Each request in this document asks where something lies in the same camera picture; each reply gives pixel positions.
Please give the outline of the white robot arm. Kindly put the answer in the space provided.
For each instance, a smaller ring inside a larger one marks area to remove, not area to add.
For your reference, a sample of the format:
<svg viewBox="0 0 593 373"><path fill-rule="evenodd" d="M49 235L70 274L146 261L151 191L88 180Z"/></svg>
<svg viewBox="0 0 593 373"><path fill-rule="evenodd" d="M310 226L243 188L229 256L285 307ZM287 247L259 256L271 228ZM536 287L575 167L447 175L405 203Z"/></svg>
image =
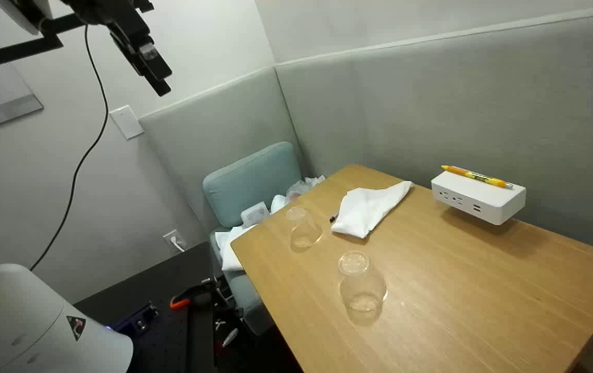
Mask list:
<svg viewBox="0 0 593 373"><path fill-rule="evenodd" d="M59 33L81 25L104 25L129 64L158 96L171 74L158 53L143 12L151 0L61 0L72 9L53 16L47 0L0 0L0 9L28 33L16 46L0 47L0 64L59 47ZM30 268L0 264L0 373L125 373L132 341L87 317Z"/></svg>

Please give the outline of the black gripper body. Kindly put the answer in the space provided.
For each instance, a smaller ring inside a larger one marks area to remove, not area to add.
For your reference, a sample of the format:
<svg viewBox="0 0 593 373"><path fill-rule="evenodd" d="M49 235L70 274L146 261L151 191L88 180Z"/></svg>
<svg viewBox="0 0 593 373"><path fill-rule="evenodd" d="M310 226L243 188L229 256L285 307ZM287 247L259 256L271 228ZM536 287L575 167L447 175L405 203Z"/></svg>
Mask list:
<svg viewBox="0 0 593 373"><path fill-rule="evenodd" d="M152 9L151 0L63 0L87 25L104 25L129 64L152 87L166 96L166 79L171 68L158 53L143 12Z"/></svg>

